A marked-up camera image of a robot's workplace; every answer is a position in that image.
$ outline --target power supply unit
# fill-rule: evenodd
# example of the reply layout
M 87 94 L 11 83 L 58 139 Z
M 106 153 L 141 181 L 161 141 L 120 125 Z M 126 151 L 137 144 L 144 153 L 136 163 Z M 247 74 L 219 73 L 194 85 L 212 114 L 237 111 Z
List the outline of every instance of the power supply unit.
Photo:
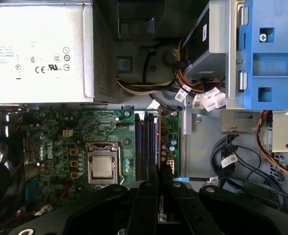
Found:
M 207 2 L 194 28 L 183 43 L 183 47 L 188 49 L 192 62 L 185 70 L 185 76 L 188 78 L 225 75 L 225 54 L 228 48 L 228 0 L 207 0 Z
M 116 103 L 114 65 L 92 0 L 0 1 L 0 104 Z

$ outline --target green circuit board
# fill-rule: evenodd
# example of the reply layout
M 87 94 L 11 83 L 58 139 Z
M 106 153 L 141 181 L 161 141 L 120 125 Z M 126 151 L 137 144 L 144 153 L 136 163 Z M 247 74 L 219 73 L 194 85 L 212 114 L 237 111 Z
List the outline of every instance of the green circuit board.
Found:
M 136 181 L 136 129 L 134 127 L 137 111 L 31 111 L 22 116 L 22 125 L 27 131 L 23 140 L 25 162 L 39 165 L 40 173 L 26 189 L 26 199 L 38 201 L 37 204 L 53 202 L 56 207 L 78 200 L 109 184 L 130 186 Z M 158 111 L 149 111 L 160 119 Z M 156 158 L 161 163 L 172 163 L 173 173 L 179 174 L 179 118 L 167 112 L 161 113 L 159 131 L 160 143 L 151 142 L 156 149 Z M 111 156 L 106 150 L 118 148 L 115 170 L 117 177 L 109 181 L 91 179 L 90 152 L 88 144 L 105 151 L 97 167 Z
M 167 164 L 174 164 L 173 173 L 179 175 L 179 117 L 178 115 L 167 115 L 163 112 L 161 115 L 161 153 L 166 153 Z
M 68 187 L 67 199 L 76 200 L 102 187 L 90 184 L 87 143 L 115 143 L 119 148 L 115 183 L 135 181 L 134 115 L 125 111 L 38 111 L 28 114 L 34 124 L 23 140 L 24 158 L 40 163 L 40 200 L 54 201 Z

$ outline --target metal drive bracket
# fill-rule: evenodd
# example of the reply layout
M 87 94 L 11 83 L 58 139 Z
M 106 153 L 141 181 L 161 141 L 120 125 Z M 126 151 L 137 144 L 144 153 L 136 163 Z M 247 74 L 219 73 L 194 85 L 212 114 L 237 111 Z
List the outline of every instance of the metal drive bracket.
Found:
M 273 112 L 272 152 L 288 152 L 288 112 Z

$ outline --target capacitor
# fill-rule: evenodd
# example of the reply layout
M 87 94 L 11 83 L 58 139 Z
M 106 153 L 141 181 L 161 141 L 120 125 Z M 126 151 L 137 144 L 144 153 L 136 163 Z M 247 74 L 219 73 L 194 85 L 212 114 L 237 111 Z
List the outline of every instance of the capacitor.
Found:
M 174 139 L 174 138 L 173 138 L 173 139 L 171 139 L 171 144 L 172 144 L 172 145 L 177 145 L 177 140 L 176 140 L 176 139 Z
M 55 145 L 59 146 L 61 144 L 61 141 L 55 141 Z
M 58 162 L 57 164 L 55 164 L 55 167 L 57 169 L 61 168 L 63 166 L 63 163 L 62 162 Z
M 175 147 L 171 145 L 171 146 L 169 147 L 169 150 L 170 150 L 171 152 L 173 152 L 173 151 L 175 150 Z

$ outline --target yellow wire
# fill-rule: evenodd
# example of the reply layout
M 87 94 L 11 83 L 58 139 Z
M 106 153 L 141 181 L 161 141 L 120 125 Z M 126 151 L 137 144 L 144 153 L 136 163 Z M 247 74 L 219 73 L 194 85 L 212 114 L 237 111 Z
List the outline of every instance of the yellow wire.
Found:
M 155 86 L 167 86 L 171 83 L 172 81 L 170 82 L 164 82 L 164 83 L 159 83 L 159 84 L 153 84 L 153 85 L 130 85 L 132 87 L 155 87 Z

